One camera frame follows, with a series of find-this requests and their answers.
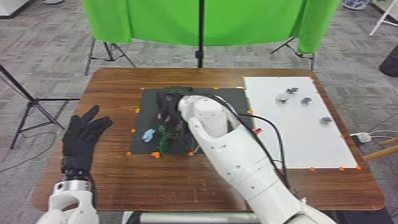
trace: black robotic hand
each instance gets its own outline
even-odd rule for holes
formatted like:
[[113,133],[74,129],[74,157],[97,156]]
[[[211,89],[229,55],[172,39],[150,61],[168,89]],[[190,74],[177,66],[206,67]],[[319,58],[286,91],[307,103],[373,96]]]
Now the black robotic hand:
[[97,112],[99,106],[95,105],[81,117],[78,115],[71,117],[69,128],[62,139],[62,173],[65,171],[90,172],[97,139],[113,124],[108,117],[90,121]]

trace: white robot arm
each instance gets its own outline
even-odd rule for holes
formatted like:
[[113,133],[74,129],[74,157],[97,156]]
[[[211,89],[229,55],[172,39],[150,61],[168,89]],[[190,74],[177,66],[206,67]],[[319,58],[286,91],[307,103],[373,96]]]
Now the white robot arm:
[[264,151],[225,107],[204,96],[184,96],[179,111],[214,170],[246,200],[261,223],[333,224],[284,187]]
[[67,180],[55,184],[47,212],[37,224],[99,224],[92,206],[88,180]]

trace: light stand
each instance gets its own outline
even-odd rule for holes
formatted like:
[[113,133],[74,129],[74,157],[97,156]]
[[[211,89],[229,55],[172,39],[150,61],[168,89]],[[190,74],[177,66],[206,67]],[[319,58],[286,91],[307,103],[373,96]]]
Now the light stand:
[[[88,75],[90,61],[92,60],[102,60],[106,62],[113,62],[120,57],[124,57],[131,66],[136,68],[136,66],[133,64],[133,61],[131,61],[131,59],[129,59],[129,57],[127,57],[127,55],[126,55],[126,53],[124,53],[124,51],[122,51],[122,49],[120,49],[120,47],[115,43],[102,42],[102,47],[104,47],[104,54],[102,55],[106,55],[108,58],[101,58],[102,55],[99,57],[92,56],[94,47],[95,47],[95,38],[92,38],[92,42],[90,42],[90,53],[88,53],[88,61],[87,61],[87,66],[85,66],[85,76]],[[117,50],[120,52],[118,57],[113,57],[113,50]]]
[[198,0],[198,49],[195,51],[197,68],[202,68],[204,59],[204,0]]
[[307,57],[307,56],[303,56],[303,54],[300,54],[296,51],[294,51],[294,49],[293,49],[293,47],[289,46],[289,42],[294,40],[296,38],[294,37],[291,37],[289,38],[289,40],[284,42],[284,44],[277,47],[277,49],[270,52],[270,54],[273,54],[278,50],[280,50],[280,48],[286,46],[289,49],[291,49],[291,51],[293,51],[293,53],[294,53],[294,56],[298,57],[298,58],[305,58],[305,59],[309,59],[309,63],[310,63],[310,65],[309,65],[309,67],[310,67],[310,71],[314,70],[314,53],[310,54],[310,57]]
[[[19,134],[24,132],[24,131],[30,131],[33,130],[35,128],[46,126],[47,124],[55,124],[62,129],[62,125],[56,121],[58,119],[58,115],[62,113],[62,110],[65,108],[65,104],[69,101],[74,101],[74,100],[79,100],[79,99],[62,99],[62,98],[49,98],[49,99],[40,99],[40,98],[33,98],[26,89],[23,88],[19,82],[15,81],[8,71],[5,70],[3,66],[0,65],[0,72],[5,76],[0,77],[0,79],[3,80],[5,84],[8,85],[8,87],[14,89],[14,91],[19,93],[19,95],[23,96],[23,98],[28,100],[28,104],[26,104],[26,109],[24,109],[24,112],[23,112],[23,118],[21,118],[21,122],[19,122],[19,125],[17,125],[17,130],[15,130],[15,135],[14,135],[14,139],[12,139],[12,143],[10,143],[10,149],[14,149],[14,146],[15,146],[15,140],[17,140],[17,137],[19,137]],[[55,116],[51,116],[51,114],[47,113],[46,109],[42,108],[39,102],[47,102],[47,101],[63,101],[63,104],[60,106],[60,109],[58,109],[58,112],[55,114]],[[35,124],[33,126],[23,128],[24,126],[24,121],[26,121],[26,117],[30,115],[30,110],[31,109],[37,109],[40,114],[44,115],[46,119],[47,119],[47,122],[40,123],[40,124]]]

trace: robot forearm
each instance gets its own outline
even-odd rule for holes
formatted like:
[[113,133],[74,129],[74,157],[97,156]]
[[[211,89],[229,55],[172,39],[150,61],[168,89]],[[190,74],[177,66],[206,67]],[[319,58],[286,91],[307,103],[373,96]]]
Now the robot forearm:
[[232,118],[220,104],[206,97],[188,96],[181,99],[179,111],[216,172],[246,200],[261,223],[332,224],[284,187],[243,125],[232,122],[234,130],[227,132]]

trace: orange object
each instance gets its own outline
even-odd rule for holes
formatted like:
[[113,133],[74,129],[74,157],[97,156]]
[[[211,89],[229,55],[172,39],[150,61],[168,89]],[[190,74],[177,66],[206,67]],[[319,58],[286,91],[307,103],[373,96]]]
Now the orange object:
[[158,159],[159,158],[159,152],[152,152],[150,156]]

